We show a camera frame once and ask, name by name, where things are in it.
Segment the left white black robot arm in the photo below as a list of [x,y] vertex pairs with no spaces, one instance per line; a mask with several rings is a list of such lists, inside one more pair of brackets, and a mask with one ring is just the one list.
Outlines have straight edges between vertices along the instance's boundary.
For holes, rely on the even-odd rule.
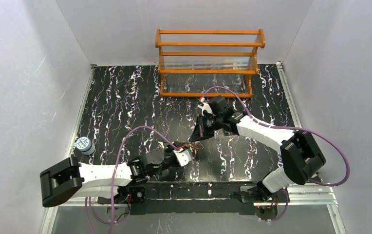
[[59,206],[71,198],[126,196],[128,188],[145,183],[169,168],[184,167],[192,161],[187,147],[153,150],[144,157],[115,165],[91,165],[69,157],[39,175],[42,206]]

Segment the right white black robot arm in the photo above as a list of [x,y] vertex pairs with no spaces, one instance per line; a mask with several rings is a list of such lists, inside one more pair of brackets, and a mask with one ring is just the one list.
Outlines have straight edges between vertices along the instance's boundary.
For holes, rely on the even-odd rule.
[[196,125],[189,142],[214,137],[223,129],[248,137],[275,150],[281,155],[282,166],[257,182],[255,194],[268,197],[294,184],[304,185],[326,162],[311,133],[302,130],[275,129],[254,120],[248,111],[235,111],[223,96],[209,101],[201,97]]

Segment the metal keyring with red handle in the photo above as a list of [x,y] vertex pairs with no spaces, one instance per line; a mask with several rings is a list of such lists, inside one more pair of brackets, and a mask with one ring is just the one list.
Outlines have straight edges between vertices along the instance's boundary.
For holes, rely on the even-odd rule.
[[198,153],[201,149],[203,149],[203,146],[200,142],[187,142],[187,141],[175,141],[174,145],[177,148],[184,148],[190,151],[192,159],[196,158],[198,156]]

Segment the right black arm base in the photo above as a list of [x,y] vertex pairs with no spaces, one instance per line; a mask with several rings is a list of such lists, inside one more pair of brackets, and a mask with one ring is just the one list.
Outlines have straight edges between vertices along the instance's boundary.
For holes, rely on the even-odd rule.
[[243,204],[254,204],[257,219],[268,223],[282,218],[290,201],[287,189],[270,193],[265,188],[258,188],[255,185],[240,186],[237,192],[229,195],[229,198],[237,199]]

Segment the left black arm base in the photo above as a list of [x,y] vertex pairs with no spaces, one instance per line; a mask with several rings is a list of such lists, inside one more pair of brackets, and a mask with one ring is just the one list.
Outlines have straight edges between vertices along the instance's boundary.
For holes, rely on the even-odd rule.
[[[114,204],[134,204],[144,203],[145,200],[145,187],[144,184],[148,180],[146,178],[141,180],[135,180],[129,183],[127,186],[117,186],[113,187],[113,199]],[[110,186],[102,186],[100,193],[95,195],[98,197],[99,204],[111,204],[111,188]]]

